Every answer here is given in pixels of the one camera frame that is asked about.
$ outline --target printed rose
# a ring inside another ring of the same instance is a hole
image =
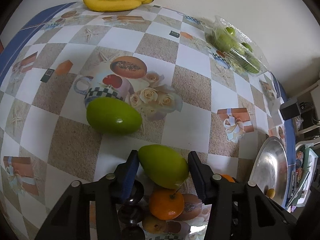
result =
[[[154,71],[149,71],[142,79],[148,81],[150,87],[154,88],[157,87],[162,80],[164,80],[164,75],[159,76],[158,73]]]
[[[174,88],[168,85],[162,85],[155,88],[158,91],[159,98],[157,100],[156,108],[158,111],[165,113],[172,113],[173,111],[181,111],[182,98],[176,93]]]
[[[155,111],[149,111],[148,113],[146,113],[145,110],[143,111],[146,113],[146,116],[150,121],[162,120],[167,114],[172,113],[175,110],[179,112],[181,111],[182,98],[172,87],[162,85],[155,87],[154,90],[157,93],[157,99],[156,101],[149,101],[148,106],[153,108]]]
[[[158,92],[157,103],[161,106],[174,106],[174,97],[164,92]]]
[[[148,102],[156,101],[158,94],[155,89],[146,87],[140,91],[139,97],[144,103],[147,104]]]
[[[209,216],[210,216],[210,211],[211,211],[211,204],[210,205],[203,205],[202,206],[202,211],[199,214],[199,217],[203,217],[204,221],[208,221],[209,220]]]
[[[139,95],[140,95],[140,91],[138,91],[130,96],[130,104],[132,107],[138,107],[142,104],[142,101],[141,101]]]

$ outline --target tablecloth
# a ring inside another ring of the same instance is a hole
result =
[[[24,26],[0,56],[0,209],[19,239],[34,239],[73,180],[100,179],[132,149],[162,144],[184,158],[194,150],[214,172],[243,181],[268,136],[286,146],[285,127],[268,110],[276,97],[272,74],[253,77],[232,65],[206,42],[209,32],[154,4],[99,13],[70,3]],[[142,62],[142,75],[112,70],[120,57]],[[111,81],[95,83],[101,75]],[[100,96],[135,107],[140,130],[95,132],[86,102]],[[150,194],[141,167],[137,178]],[[190,177],[181,191],[196,194]]]

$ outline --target orange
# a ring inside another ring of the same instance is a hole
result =
[[[182,194],[174,189],[158,189],[149,198],[149,209],[151,214],[161,220],[174,219],[182,213],[184,199]]]
[[[230,182],[235,182],[235,180],[228,174],[223,174],[221,176],[224,177],[225,179],[227,179]]]

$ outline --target small yellow fruit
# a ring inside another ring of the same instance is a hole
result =
[[[266,196],[273,199],[276,195],[276,191],[273,188],[267,190]]]
[[[149,233],[160,234],[167,228],[167,222],[149,215],[142,220],[142,227]]]

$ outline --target silver plate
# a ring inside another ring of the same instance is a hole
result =
[[[281,140],[271,136],[263,143],[249,180],[253,180],[264,194],[273,188],[276,191],[273,200],[282,205],[287,188],[287,175],[287,156]]]

